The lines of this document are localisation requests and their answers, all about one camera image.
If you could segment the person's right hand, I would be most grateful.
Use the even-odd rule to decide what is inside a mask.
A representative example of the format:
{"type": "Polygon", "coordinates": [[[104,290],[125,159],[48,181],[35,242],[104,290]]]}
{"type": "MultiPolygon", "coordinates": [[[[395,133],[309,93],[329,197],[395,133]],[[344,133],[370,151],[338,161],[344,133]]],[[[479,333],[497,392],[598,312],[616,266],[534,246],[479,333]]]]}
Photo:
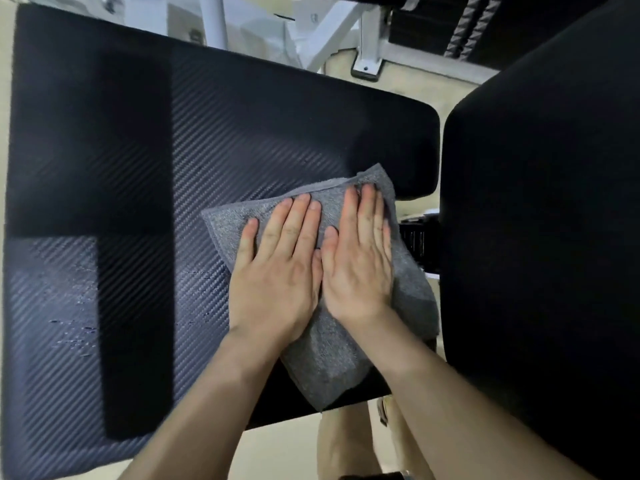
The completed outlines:
{"type": "Polygon", "coordinates": [[[390,308],[394,285],[393,263],[383,250],[383,221],[386,204],[377,190],[377,208],[373,242],[359,242],[357,210],[360,192],[346,189],[340,215],[339,250],[333,277],[323,276],[323,297],[329,313],[348,331],[370,323],[390,308]]]}

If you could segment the person's left hand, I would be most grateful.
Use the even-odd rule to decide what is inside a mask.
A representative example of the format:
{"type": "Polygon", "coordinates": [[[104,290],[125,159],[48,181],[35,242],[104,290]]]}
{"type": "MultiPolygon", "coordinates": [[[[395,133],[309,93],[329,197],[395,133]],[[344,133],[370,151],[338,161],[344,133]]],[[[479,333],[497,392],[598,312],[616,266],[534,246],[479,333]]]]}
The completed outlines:
{"type": "Polygon", "coordinates": [[[253,261],[233,269],[228,302],[230,330],[276,355],[301,336],[319,302],[312,296],[311,262],[321,219],[321,204],[310,197],[294,252],[276,252],[278,204],[267,223],[259,223],[253,261]]]}

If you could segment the gray terry towel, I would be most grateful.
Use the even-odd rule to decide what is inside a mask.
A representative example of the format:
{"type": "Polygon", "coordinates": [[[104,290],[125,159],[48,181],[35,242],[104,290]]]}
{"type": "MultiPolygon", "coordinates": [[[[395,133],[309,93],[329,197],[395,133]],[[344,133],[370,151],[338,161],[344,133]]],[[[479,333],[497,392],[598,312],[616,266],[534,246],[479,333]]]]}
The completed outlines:
{"type": "MultiPolygon", "coordinates": [[[[318,231],[321,242],[328,226],[339,227],[345,189],[364,184],[374,184],[385,200],[392,238],[392,307],[416,336],[436,339],[440,332],[436,298],[425,273],[402,241],[393,214],[396,192],[379,163],[355,177],[333,178],[295,188],[281,196],[205,209],[202,217],[215,249],[229,270],[233,270],[241,233],[250,218],[263,224],[284,199],[309,194],[320,202],[323,211],[318,231]]],[[[305,331],[284,350],[281,359],[300,393],[316,411],[327,409],[345,391],[361,384],[372,368],[372,363],[350,334],[331,316],[323,298],[305,331]]]]}

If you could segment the person's left forearm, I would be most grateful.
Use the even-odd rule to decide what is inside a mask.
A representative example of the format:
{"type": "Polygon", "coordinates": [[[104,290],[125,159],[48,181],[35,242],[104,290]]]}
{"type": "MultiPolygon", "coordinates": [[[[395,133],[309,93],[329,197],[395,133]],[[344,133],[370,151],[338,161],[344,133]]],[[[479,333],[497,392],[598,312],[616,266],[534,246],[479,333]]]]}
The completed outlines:
{"type": "Polygon", "coordinates": [[[118,480],[227,480],[241,436],[292,330],[233,327],[118,480]]]}

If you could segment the person's right forearm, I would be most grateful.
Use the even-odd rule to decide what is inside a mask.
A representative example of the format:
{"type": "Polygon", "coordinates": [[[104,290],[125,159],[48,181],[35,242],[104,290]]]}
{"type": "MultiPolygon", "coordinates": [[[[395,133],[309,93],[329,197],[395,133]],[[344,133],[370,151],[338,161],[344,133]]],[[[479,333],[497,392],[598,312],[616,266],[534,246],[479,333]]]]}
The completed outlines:
{"type": "Polygon", "coordinates": [[[492,402],[382,303],[339,316],[380,371],[436,480],[597,480],[492,402]]]}

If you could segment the black plastic crate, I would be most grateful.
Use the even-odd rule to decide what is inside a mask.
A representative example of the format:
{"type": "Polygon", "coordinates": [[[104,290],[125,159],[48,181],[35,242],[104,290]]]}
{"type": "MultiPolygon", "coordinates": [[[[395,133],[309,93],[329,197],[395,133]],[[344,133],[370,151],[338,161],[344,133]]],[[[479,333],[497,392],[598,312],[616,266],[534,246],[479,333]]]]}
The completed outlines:
{"type": "Polygon", "coordinates": [[[420,268],[433,275],[441,273],[442,226],[438,214],[426,214],[400,221],[401,238],[420,268]]]}

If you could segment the person's left leg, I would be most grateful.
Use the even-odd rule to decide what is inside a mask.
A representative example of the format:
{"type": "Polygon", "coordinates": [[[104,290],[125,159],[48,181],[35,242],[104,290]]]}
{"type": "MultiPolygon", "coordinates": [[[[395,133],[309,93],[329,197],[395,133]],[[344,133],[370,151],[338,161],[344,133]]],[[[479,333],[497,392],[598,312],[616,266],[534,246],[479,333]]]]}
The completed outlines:
{"type": "Polygon", "coordinates": [[[356,403],[322,412],[317,435],[318,480],[380,474],[368,404],[356,403]]]}

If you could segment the person's leg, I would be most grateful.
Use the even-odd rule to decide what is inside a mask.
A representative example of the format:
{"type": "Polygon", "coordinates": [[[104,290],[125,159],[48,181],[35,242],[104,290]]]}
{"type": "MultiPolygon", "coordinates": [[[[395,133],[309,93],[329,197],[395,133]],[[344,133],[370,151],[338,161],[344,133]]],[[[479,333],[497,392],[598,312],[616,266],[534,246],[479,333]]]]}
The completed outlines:
{"type": "Polygon", "coordinates": [[[317,435],[318,480],[380,474],[368,404],[356,403],[322,412],[317,435]]]}
{"type": "Polygon", "coordinates": [[[436,480],[393,396],[381,397],[376,404],[380,422],[390,431],[404,480],[436,480]]]}

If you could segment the person's right leg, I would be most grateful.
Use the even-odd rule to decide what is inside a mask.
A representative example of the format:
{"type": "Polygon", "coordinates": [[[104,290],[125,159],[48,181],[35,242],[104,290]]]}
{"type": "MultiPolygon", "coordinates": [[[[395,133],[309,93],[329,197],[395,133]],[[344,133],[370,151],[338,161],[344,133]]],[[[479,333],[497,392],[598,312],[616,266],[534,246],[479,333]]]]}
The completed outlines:
{"type": "Polygon", "coordinates": [[[393,396],[381,397],[376,404],[380,422],[390,431],[404,480],[436,480],[393,396]]]}

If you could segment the white metal table frame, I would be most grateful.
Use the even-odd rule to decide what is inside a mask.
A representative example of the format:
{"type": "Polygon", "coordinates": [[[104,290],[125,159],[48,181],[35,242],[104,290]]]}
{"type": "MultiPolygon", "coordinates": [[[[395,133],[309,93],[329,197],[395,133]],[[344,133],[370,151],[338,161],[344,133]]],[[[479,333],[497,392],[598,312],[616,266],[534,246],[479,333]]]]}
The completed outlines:
{"type": "Polygon", "coordinates": [[[377,81],[386,62],[480,85],[498,70],[462,55],[436,55],[390,41],[381,6],[352,0],[293,0],[287,18],[248,0],[80,0],[94,18],[324,73],[341,50],[355,49],[351,75],[377,81]]]}

